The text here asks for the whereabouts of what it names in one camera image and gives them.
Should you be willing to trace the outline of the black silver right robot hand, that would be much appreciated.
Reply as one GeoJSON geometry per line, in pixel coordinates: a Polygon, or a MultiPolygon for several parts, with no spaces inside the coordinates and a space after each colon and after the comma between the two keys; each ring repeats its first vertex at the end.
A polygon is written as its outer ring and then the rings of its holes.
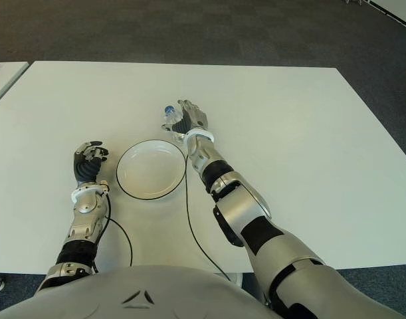
{"type": "Polygon", "coordinates": [[[207,116],[190,100],[178,100],[177,107],[165,107],[165,122],[161,128],[183,135],[195,128],[206,130],[208,128],[207,116]]]}

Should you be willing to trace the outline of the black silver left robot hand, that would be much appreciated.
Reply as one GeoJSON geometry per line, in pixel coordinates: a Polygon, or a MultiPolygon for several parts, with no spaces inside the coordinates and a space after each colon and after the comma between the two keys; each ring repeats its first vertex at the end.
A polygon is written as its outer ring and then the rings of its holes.
{"type": "Polygon", "coordinates": [[[102,147],[101,141],[84,142],[74,152],[73,172],[80,186],[95,183],[102,163],[108,158],[109,151],[102,147]]]}

